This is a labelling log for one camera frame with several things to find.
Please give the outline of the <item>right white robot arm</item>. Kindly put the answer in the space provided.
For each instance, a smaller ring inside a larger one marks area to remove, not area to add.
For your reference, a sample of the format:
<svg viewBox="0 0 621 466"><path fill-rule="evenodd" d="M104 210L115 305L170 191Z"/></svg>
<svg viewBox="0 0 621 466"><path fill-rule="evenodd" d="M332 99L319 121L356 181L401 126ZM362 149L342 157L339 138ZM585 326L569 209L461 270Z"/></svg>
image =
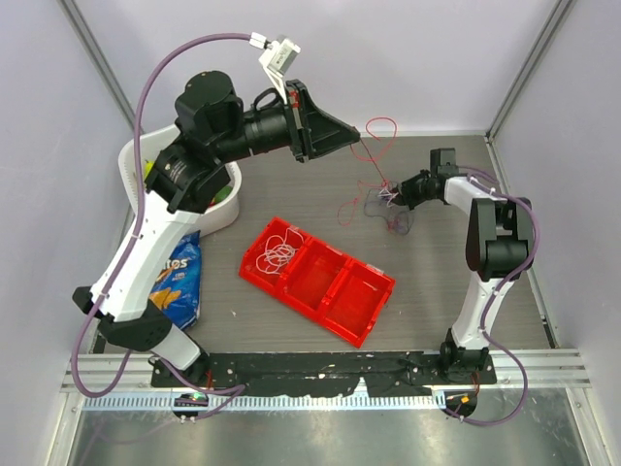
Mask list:
<svg viewBox="0 0 621 466"><path fill-rule="evenodd" d="M471 271L457 320L441 344L438 372L449 383L487 371L491 364L491 327L501 304L539 246L539 225L532 202L487 186L458 167L454 149L430 151L430 168L392 189L398 206L413 210L432 200L468 217L465 258Z"/></svg>

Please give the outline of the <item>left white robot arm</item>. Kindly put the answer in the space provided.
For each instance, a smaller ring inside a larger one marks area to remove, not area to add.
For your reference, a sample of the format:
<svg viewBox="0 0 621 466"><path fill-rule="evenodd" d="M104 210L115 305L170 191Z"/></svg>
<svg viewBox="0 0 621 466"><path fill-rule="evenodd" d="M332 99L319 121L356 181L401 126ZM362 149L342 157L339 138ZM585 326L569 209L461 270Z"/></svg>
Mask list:
<svg viewBox="0 0 621 466"><path fill-rule="evenodd" d="M230 182L227 164L281 148L298 161L312 160L360 139L354 127L319 109L302 82L266 92L274 97L270 103L246 110L227 74L203 72L189 80L175 102L179 134L147 175L123 250L97 283L73 295L97 318L108 343L158 355L187 387L205 379L209 357L149 295L180 239Z"/></svg>

